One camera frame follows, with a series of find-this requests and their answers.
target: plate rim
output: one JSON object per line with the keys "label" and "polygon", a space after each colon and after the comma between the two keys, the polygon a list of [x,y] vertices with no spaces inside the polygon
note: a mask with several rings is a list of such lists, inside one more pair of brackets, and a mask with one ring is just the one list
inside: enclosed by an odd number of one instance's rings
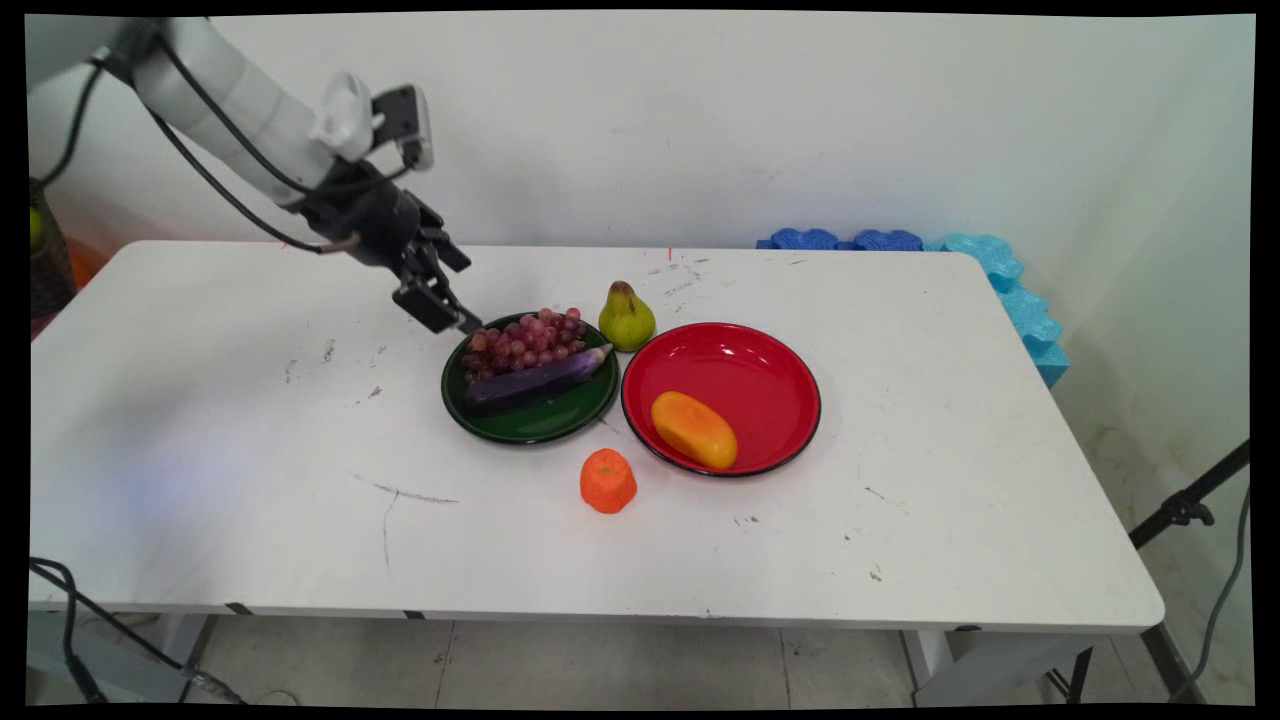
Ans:
{"label": "plate rim", "polygon": [[[773,465],[769,465],[768,468],[762,468],[759,470],[748,470],[748,471],[742,471],[742,473],[721,471],[721,470],[707,470],[707,469],[704,469],[701,466],[689,466],[689,465],[685,465],[684,462],[678,461],[677,459],[669,457],[666,454],[659,452],[658,448],[654,447],[654,446],[652,446],[649,443],[649,441],[645,439],[645,437],[640,433],[640,430],[636,429],[635,423],[631,420],[631,413],[627,413],[627,402],[626,402],[625,392],[623,392],[623,389],[627,387],[627,377],[631,375],[631,368],[635,366],[636,357],[639,357],[640,354],[644,352],[645,350],[649,350],[649,346],[655,340],[658,340],[659,337],[662,337],[664,334],[668,334],[668,333],[673,333],[673,332],[680,331],[680,329],[692,328],[692,327],[698,327],[698,325],[731,327],[731,328],[739,328],[739,329],[744,329],[744,331],[751,331],[751,332],[755,332],[755,333],[760,333],[764,337],[767,337],[767,338],[772,340],[773,342],[776,342],[776,343],[781,345],[782,347],[785,347],[791,355],[795,355],[796,360],[800,363],[800,366],[804,368],[804,370],[806,373],[809,373],[809,379],[813,380],[813,391],[818,396],[818,415],[817,415],[817,418],[814,418],[813,430],[809,432],[809,437],[806,437],[805,441],[803,443],[800,443],[800,447],[797,447],[795,452],[792,452],[791,455],[783,457],[782,460],[778,460]],[[666,460],[667,462],[669,462],[669,464],[672,464],[672,465],[675,465],[675,466],[677,466],[677,468],[680,468],[682,470],[689,470],[690,473],[698,473],[699,475],[707,475],[707,477],[710,477],[710,478],[749,478],[751,475],[760,475],[760,474],[764,474],[764,473],[769,473],[769,471],[777,470],[778,468],[781,468],[781,466],[786,465],[787,462],[795,460],[801,452],[805,451],[806,447],[809,447],[809,443],[813,442],[813,438],[818,436],[818,425],[822,424],[822,388],[818,386],[818,378],[813,374],[813,370],[809,369],[809,364],[804,361],[804,357],[800,357],[799,352],[796,352],[795,350],[792,350],[790,345],[782,342],[781,340],[773,337],[772,334],[769,334],[769,333],[767,333],[767,332],[764,332],[762,329],[753,328],[750,325],[742,325],[742,324],[739,324],[739,323],[722,323],[722,322],[717,322],[717,320],[709,320],[709,322],[703,322],[703,323],[686,323],[684,325],[676,325],[675,328],[671,328],[668,331],[663,331],[663,332],[655,334],[654,337],[649,338],[644,343],[644,347],[641,347],[640,350],[637,350],[636,354],[631,356],[631,361],[627,363],[627,369],[622,373],[622,382],[620,383],[620,388],[618,388],[618,405],[622,406],[622,416],[626,418],[627,427],[631,428],[631,433],[636,436],[636,439],[640,441],[640,445],[645,446],[645,448],[648,448],[649,452],[653,452],[658,457]]]}
{"label": "plate rim", "polygon": [[[511,318],[520,318],[521,315],[536,315],[536,314],[538,314],[538,310],[534,310],[531,313],[529,313],[529,311],[525,311],[525,313],[512,313],[509,315],[503,315],[502,318],[498,318],[497,320],[493,320],[492,323],[485,323],[481,327],[489,328],[490,325],[500,324],[503,322],[511,322]],[[598,334],[600,334],[600,337],[604,337],[604,333],[602,333],[599,328],[596,328],[591,323],[585,323],[585,324],[586,324],[588,328],[590,328],[590,329],[595,331]],[[488,430],[483,430],[483,429],[475,427],[474,424],[471,424],[470,421],[467,421],[467,419],[462,416],[462,411],[460,409],[454,407],[453,402],[449,401],[449,388],[448,388],[449,368],[453,365],[453,363],[457,361],[458,355],[463,351],[463,348],[466,348],[466,343],[467,343],[468,338],[470,338],[470,336],[466,336],[462,340],[462,342],[460,342],[458,346],[453,348],[453,352],[449,354],[449,359],[444,361],[444,368],[440,370],[440,400],[442,400],[442,402],[444,402],[444,410],[449,414],[451,418],[453,418],[453,421],[457,423],[460,428],[462,428],[463,430],[466,430],[466,432],[476,436],[477,438],[486,439],[489,442],[497,442],[497,443],[500,443],[500,445],[538,445],[538,443],[543,443],[543,442],[552,442],[552,441],[556,441],[556,439],[561,439],[562,437],[571,436],[571,434],[576,433],[577,430],[581,430],[582,428],[585,428],[589,424],[591,424],[603,413],[608,411],[609,406],[613,405],[613,401],[621,393],[621,389],[622,389],[622,375],[623,375],[623,373],[621,373],[620,368],[618,368],[618,354],[617,354],[617,351],[613,351],[613,352],[609,352],[608,357],[605,357],[605,363],[612,363],[613,364],[613,369],[614,369],[613,382],[611,383],[612,387],[605,393],[605,400],[600,402],[600,406],[596,410],[594,410],[590,415],[588,415],[586,419],[584,419],[580,424],[571,424],[571,425],[568,425],[563,430],[558,430],[554,434],[549,434],[549,436],[545,436],[545,437],[539,437],[539,438],[535,438],[535,439],[512,439],[509,437],[503,437],[503,436],[498,436],[498,434],[490,433]]]}

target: grape bunch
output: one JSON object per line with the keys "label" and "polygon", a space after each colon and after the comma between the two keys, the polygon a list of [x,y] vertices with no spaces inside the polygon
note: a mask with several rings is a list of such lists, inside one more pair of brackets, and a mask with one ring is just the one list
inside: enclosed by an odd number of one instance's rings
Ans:
{"label": "grape bunch", "polygon": [[471,384],[563,360],[585,348],[585,334],[586,323],[577,307],[570,307],[563,315],[543,307],[536,315],[525,315],[502,331],[476,331],[462,356],[463,378]]}

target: red plate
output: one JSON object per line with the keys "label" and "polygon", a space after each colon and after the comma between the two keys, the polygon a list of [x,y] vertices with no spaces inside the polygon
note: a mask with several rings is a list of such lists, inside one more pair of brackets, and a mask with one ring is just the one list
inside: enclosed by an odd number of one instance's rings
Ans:
{"label": "red plate", "polygon": [[[728,470],[694,462],[653,427],[653,401],[682,392],[719,414],[737,437]],[[822,398],[813,373],[790,347],[742,325],[696,323],[649,341],[622,378],[622,411],[649,450],[704,475],[742,477],[791,460],[818,432]]]}

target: green plate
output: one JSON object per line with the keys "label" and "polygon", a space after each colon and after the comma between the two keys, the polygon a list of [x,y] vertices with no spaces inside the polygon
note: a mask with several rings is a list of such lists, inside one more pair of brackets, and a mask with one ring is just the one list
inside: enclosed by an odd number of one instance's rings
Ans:
{"label": "green plate", "polygon": [[[494,320],[485,328],[500,331],[511,323],[520,322],[521,315],[536,314],[536,310],[516,313]],[[586,334],[581,340],[586,347],[600,347],[608,342],[600,331],[590,324],[586,325]],[[585,428],[608,410],[618,393],[622,373],[618,370],[618,354],[611,352],[604,359],[604,364],[596,368],[590,380],[552,400],[498,415],[467,415],[462,411],[462,396],[467,392],[467,383],[462,379],[465,373],[462,356],[466,354],[470,341],[468,337],[460,342],[453,355],[449,355],[449,361],[444,365],[444,374],[440,377],[440,395],[444,397],[444,407],[449,415],[467,432],[485,439],[530,445],[564,437]]]}

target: robotic arm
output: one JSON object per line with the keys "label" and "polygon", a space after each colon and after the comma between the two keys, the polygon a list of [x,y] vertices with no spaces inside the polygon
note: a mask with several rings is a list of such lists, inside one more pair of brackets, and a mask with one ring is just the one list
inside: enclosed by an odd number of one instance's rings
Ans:
{"label": "robotic arm", "polygon": [[[159,120],[306,218],[332,242],[317,251],[346,251],[365,265],[389,269],[399,279],[392,300],[431,332],[480,328],[440,268],[462,272],[471,260],[434,210],[392,182],[434,161],[421,90],[406,85],[371,97],[358,78],[338,73],[315,113],[206,18],[26,19],[28,91],[33,81],[105,46],[108,73],[131,86]],[[390,177],[365,160],[387,142],[396,143],[404,163]]]}

